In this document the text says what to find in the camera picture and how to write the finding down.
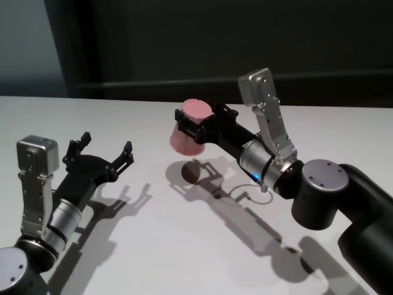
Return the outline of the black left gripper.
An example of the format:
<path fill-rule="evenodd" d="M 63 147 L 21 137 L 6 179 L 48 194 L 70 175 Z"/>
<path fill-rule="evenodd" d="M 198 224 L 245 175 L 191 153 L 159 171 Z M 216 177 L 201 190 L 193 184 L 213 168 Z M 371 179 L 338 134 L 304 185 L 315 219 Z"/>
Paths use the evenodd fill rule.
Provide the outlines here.
<path fill-rule="evenodd" d="M 111 163 L 97 156 L 80 154 L 90 141 L 91 134 L 84 132 L 79 140 L 69 142 L 63 157 L 68 174 L 54 192 L 55 205 L 59 205 L 60 200 L 66 200 L 83 211 L 98 186 L 117 181 L 134 163 L 131 141 L 126 142 L 123 151 Z"/>

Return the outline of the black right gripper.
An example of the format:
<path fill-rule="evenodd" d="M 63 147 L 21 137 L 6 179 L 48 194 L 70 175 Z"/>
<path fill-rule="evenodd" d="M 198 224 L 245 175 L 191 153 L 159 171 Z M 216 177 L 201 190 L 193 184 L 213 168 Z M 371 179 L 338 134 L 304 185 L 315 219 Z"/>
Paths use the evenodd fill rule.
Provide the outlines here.
<path fill-rule="evenodd" d="M 212 105 L 214 115 L 207 119 L 204 112 L 187 114 L 175 110 L 178 130 L 189 136 L 196 144 L 212 143 L 218 145 L 239 162 L 244 145 L 256 136 L 236 122 L 238 111 L 223 103 Z"/>

